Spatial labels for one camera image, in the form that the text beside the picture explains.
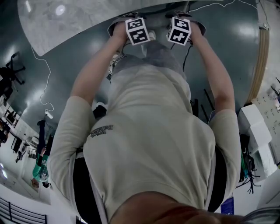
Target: person in background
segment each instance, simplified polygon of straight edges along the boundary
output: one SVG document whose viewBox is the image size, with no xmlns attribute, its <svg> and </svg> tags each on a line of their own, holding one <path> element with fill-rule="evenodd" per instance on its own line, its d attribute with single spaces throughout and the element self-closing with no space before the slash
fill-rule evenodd
<svg viewBox="0 0 280 224">
<path fill-rule="evenodd" d="M 37 146 L 37 159 L 35 167 L 33 168 L 33 179 L 31 180 L 34 188 L 39 187 L 39 183 L 42 182 L 44 187 L 49 187 L 48 183 L 49 173 L 47 169 L 47 160 L 49 158 L 51 147 L 53 144 L 53 137 L 50 136 L 47 147 L 45 143 L 45 120 L 41 120 L 37 123 L 40 127 L 39 132 L 39 144 Z"/>
</svg>

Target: white cable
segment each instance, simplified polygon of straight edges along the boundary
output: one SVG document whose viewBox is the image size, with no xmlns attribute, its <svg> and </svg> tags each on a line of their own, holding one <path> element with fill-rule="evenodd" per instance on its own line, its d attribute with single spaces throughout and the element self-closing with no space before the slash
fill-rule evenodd
<svg viewBox="0 0 280 224">
<path fill-rule="evenodd" d="M 31 49 L 32 49 L 32 52 L 33 52 L 34 57 L 35 57 L 37 60 L 44 61 L 44 62 L 47 64 L 48 68 L 49 68 L 49 64 L 47 63 L 47 61 L 46 61 L 45 59 L 37 58 L 36 55 L 35 55 L 35 53 L 34 53 L 34 50 L 33 50 L 32 46 L 31 46 Z M 53 107 L 53 105 L 52 105 L 50 102 L 43 103 L 43 102 L 42 102 L 42 99 L 41 99 L 41 97 L 45 94 L 46 88 L 48 87 L 48 84 L 49 84 L 49 76 L 51 75 L 51 73 L 52 73 L 52 72 L 51 72 L 51 69 L 49 68 L 49 75 L 48 75 L 48 79 L 47 79 L 47 84 L 46 84 L 46 86 L 45 86 L 45 89 L 44 89 L 43 94 L 41 94 L 41 96 L 40 96 L 40 101 L 41 101 L 41 103 L 42 103 L 43 105 L 50 104 L 50 105 L 52 106 L 52 110 L 45 109 L 45 112 L 46 112 L 46 111 L 53 111 L 53 110 L 54 110 L 54 107 Z"/>
<path fill-rule="evenodd" d="M 209 4 L 209 5 L 205 5 L 205 6 L 202 6 L 202 7 L 197 8 L 197 9 L 191 10 L 191 11 L 189 11 L 189 12 L 194 12 L 194 11 L 196 11 L 196 10 L 202 9 L 202 8 L 207 7 L 207 6 L 210 6 L 210 5 L 221 5 L 222 7 L 226 7 L 227 5 L 233 4 L 235 1 L 236 1 L 236 0 L 233 0 L 232 2 L 227 3 L 227 4 L 225 4 L 225 5 L 222 5 L 222 4 L 220 4 L 220 3 L 212 3 L 212 4 Z M 257 9 L 255 6 L 253 6 L 253 5 L 251 5 L 251 4 L 247 3 L 247 2 L 243 2 L 243 1 L 241 1 L 241 0 L 238 0 L 238 1 L 240 1 L 240 2 L 242 2 L 242 3 L 245 3 L 245 4 L 247 4 L 247 5 L 250 5 L 250 6 L 254 7 L 255 9 Z"/>
<path fill-rule="evenodd" d="M 250 5 L 250 6 L 254 7 L 256 10 L 258 10 L 257 7 L 251 5 L 251 4 L 247 3 L 247 2 L 243 2 L 243 1 L 241 1 L 241 0 L 238 0 L 238 1 L 240 1 L 240 2 L 242 2 L 242 3 L 244 3 L 244 4 L 247 4 L 247 5 Z"/>
</svg>

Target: gray floor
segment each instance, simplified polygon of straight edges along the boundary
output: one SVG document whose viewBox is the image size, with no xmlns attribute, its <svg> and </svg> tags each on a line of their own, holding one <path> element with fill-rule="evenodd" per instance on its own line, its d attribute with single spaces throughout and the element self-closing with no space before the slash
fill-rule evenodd
<svg viewBox="0 0 280 224">
<path fill-rule="evenodd" d="M 191 5 L 191 10 L 204 4 L 209 4 L 209 2 L 196 2 Z M 206 37 L 232 78 L 236 106 L 240 108 L 247 99 L 254 65 L 257 61 L 259 45 L 257 10 L 235 1 L 225 8 L 213 5 L 195 11 L 191 15 L 200 19 L 206 26 Z M 96 25 L 44 55 L 43 58 L 48 61 L 52 74 L 42 100 L 51 102 L 55 108 L 51 112 L 54 117 L 51 125 L 56 126 L 58 123 L 80 69 L 108 39 L 107 27 L 110 23 L 111 21 L 106 21 Z M 171 46 L 165 37 L 168 21 L 164 19 L 164 14 L 149 16 L 146 24 L 148 28 L 156 31 L 158 40 Z M 18 113 L 22 113 L 22 119 L 37 130 L 36 123 L 43 118 L 44 110 L 51 109 L 49 105 L 43 106 L 39 99 L 45 88 L 49 70 L 45 62 L 36 60 L 32 54 L 31 46 L 19 22 L 16 1 L 6 0 L 0 5 L 0 33 L 0 66 L 3 66 L 14 52 L 19 51 L 21 61 L 26 67 L 26 71 L 19 74 L 26 83 L 23 86 L 16 84 L 18 93 L 14 92 L 9 102 Z M 185 47 L 176 45 L 173 48 L 175 56 L 181 63 L 183 63 L 187 48 L 188 45 Z M 139 46 L 129 45 L 124 52 L 142 57 Z M 210 92 L 210 87 L 202 61 L 194 48 L 190 50 L 185 71 L 192 99 L 197 98 L 199 104 L 203 104 L 207 113 L 210 114 L 211 109 L 203 93 L 205 88 Z M 96 101 L 107 102 L 109 86 L 110 82 L 104 79 Z M 199 116 L 204 119 L 201 109 Z"/>
</svg>

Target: ceiling light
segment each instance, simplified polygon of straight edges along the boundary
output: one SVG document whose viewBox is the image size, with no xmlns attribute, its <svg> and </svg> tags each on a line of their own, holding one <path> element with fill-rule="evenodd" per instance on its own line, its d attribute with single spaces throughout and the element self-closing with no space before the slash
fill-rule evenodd
<svg viewBox="0 0 280 224">
<path fill-rule="evenodd" d="M 53 119 L 53 115 L 51 115 L 48 111 L 45 111 L 45 114 L 46 114 L 50 119 Z"/>
<path fill-rule="evenodd" d="M 4 170 L 2 170 L 2 173 L 3 173 L 4 178 L 8 179 L 7 173 Z"/>
<path fill-rule="evenodd" d="M 28 0 L 25 2 L 25 5 L 26 5 L 26 8 L 27 8 L 27 11 L 31 12 L 31 7 L 30 7 L 30 4 L 29 4 Z"/>
<path fill-rule="evenodd" d="M 65 6 L 64 5 L 59 5 L 57 8 L 56 8 L 56 14 L 58 16 L 62 15 L 65 11 Z"/>
</svg>

